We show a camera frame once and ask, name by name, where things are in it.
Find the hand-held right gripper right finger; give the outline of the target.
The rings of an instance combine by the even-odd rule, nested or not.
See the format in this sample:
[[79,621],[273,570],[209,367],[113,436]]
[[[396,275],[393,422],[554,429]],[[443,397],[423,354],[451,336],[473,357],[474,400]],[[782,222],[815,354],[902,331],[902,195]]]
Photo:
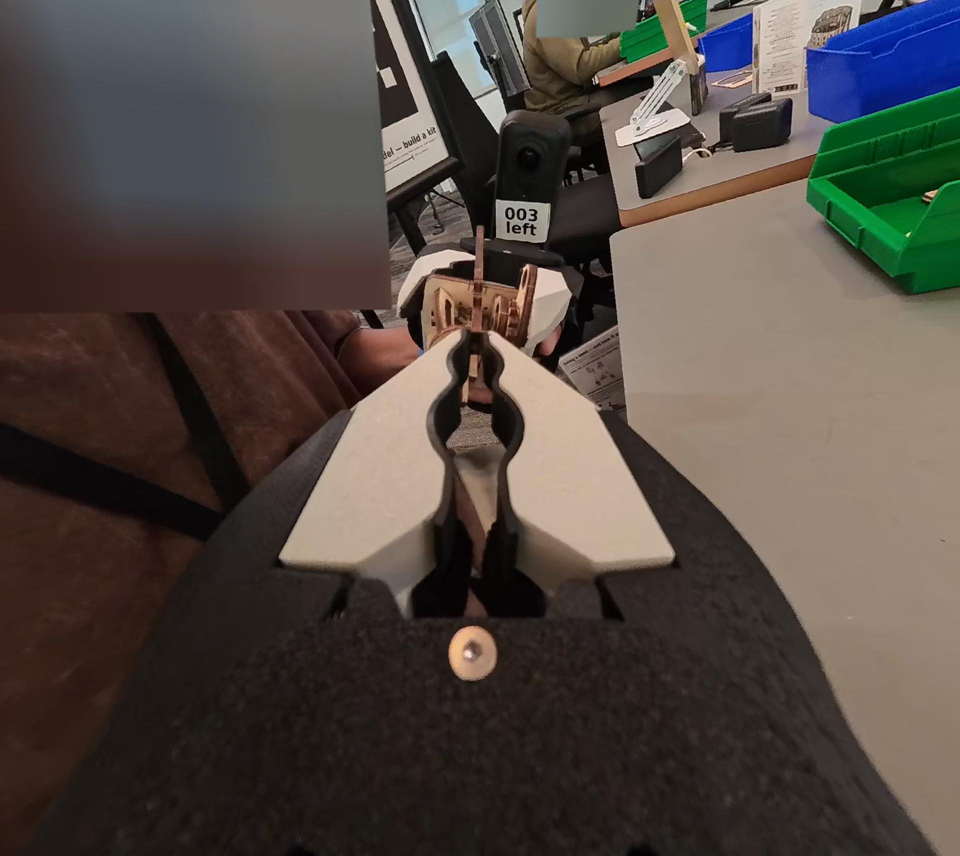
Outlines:
[[569,581],[669,567],[676,552],[601,411],[503,336],[485,336],[492,428],[505,452],[482,577]]

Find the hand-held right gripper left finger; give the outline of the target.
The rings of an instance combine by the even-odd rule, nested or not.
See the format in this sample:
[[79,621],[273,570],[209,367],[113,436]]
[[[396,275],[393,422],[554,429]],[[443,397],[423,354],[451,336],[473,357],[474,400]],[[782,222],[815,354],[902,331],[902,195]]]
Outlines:
[[460,617],[472,543],[448,441],[472,355],[452,331],[354,406],[279,553],[285,569],[369,579],[417,617]]

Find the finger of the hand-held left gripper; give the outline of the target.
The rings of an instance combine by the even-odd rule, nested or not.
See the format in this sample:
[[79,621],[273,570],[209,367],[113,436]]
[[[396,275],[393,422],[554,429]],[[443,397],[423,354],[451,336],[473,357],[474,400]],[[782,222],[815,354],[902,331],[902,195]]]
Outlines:
[[432,274],[451,265],[451,252],[424,252],[414,262],[400,285],[396,298],[396,319],[403,322],[418,348],[424,347],[421,312],[424,304],[423,287]]
[[567,279],[557,269],[538,267],[525,342],[525,354],[534,356],[538,348],[561,327],[570,308],[572,292]]

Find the wooden model assembly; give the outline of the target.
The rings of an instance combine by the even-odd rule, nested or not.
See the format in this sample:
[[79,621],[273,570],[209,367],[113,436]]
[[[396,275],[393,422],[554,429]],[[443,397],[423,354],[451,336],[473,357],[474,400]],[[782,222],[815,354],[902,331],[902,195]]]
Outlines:
[[444,274],[427,278],[421,311],[423,348],[430,349],[455,329],[496,333],[517,348],[526,346],[538,268],[525,264],[518,286]]

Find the thin wooden model part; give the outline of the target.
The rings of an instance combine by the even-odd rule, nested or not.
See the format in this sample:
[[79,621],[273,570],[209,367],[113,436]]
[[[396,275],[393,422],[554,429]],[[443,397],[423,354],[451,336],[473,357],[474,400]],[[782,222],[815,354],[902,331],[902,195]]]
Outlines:
[[466,403],[468,386],[471,384],[485,385],[481,372],[481,358],[479,348],[484,322],[484,246],[485,231],[482,224],[478,225],[474,238],[474,275],[471,296],[471,315],[469,322],[469,367],[467,379],[462,388],[462,402]]

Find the person's left forearm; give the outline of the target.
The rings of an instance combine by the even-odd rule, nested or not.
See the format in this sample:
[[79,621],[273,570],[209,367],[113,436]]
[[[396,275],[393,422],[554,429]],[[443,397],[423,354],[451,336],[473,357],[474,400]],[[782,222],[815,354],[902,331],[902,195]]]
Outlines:
[[421,348],[403,327],[358,327],[339,343],[337,361],[357,392],[367,396],[413,364],[421,354]]

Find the black easel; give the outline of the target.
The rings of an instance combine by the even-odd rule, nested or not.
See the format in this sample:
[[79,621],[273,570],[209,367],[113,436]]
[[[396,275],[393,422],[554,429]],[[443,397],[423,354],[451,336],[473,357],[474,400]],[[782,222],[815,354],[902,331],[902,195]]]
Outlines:
[[427,196],[435,187],[458,175],[464,168],[462,159],[448,156],[402,178],[396,187],[387,191],[387,211],[396,218],[414,258],[422,254],[426,240],[419,227],[419,212],[414,212],[416,207],[413,202]]

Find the printed instruction leaflet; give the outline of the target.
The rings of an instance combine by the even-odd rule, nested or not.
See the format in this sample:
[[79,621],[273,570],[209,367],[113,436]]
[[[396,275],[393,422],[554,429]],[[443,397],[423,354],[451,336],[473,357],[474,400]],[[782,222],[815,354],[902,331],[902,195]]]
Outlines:
[[626,410],[618,325],[561,355],[558,369],[596,409]]

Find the small black monitor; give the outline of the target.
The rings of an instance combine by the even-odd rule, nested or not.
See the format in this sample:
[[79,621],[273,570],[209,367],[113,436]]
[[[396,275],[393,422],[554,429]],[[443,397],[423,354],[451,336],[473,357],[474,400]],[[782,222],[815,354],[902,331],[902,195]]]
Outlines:
[[468,17],[475,49],[508,113],[525,109],[530,85],[522,53],[500,0],[485,0]]

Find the framed marker poster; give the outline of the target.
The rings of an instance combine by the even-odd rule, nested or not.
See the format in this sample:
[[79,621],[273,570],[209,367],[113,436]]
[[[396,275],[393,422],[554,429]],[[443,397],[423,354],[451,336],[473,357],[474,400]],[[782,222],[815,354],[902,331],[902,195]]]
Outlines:
[[461,160],[410,0],[369,0],[390,211],[455,175]]

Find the wooden stand panel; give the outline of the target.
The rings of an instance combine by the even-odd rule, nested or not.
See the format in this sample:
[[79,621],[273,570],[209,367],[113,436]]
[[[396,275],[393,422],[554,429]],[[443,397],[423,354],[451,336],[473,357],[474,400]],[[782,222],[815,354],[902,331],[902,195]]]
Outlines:
[[679,60],[690,77],[697,76],[700,70],[699,55],[678,0],[651,1],[659,19],[670,58]]

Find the small blue plastic bin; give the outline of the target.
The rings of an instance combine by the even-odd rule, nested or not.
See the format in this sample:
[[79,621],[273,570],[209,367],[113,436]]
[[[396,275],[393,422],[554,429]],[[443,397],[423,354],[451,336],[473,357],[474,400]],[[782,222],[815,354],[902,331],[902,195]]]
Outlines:
[[753,14],[738,18],[702,34],[698,48],[708,74],[732,73],[753,63]]

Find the standing printed instruction sheet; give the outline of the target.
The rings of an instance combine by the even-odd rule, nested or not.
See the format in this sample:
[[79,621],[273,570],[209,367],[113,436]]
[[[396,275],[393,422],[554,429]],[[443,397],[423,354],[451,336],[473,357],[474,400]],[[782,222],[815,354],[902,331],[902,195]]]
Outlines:
[[808,87],[807,51],[855,29],[862,0],[768,0],[751,11],[753,93],[790,96]]

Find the large green plastic bin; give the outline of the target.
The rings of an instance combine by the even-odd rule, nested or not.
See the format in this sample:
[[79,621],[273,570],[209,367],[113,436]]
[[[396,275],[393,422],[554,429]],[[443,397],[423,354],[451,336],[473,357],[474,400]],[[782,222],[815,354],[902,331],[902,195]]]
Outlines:
[[[906,201],[937,188],[906,238]],[[811,167],[806,199],[906,293],[957,288],[959,89],[831,126]]]

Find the large blue plastic bin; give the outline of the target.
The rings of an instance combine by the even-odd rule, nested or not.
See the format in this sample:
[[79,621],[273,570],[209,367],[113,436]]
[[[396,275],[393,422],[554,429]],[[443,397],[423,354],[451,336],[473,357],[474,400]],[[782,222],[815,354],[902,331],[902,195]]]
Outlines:
[[959,0],[926,0],[806,51],[808,111],[845,123],[959,85]]

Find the wooden piece in bin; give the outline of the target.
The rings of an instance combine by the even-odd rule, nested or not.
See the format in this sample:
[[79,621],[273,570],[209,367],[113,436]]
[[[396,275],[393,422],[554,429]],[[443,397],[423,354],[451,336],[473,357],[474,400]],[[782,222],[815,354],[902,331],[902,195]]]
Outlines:
[[924,219],[925,215],[930,209],[930,206],[936,200],[938,193],[939,188],[928,190],[921,196],[918,195],[910,197],[906,200],[904,203],[906,215],[903,218],[903,233],[906,238],[909,238],[912,235],[912,232]]

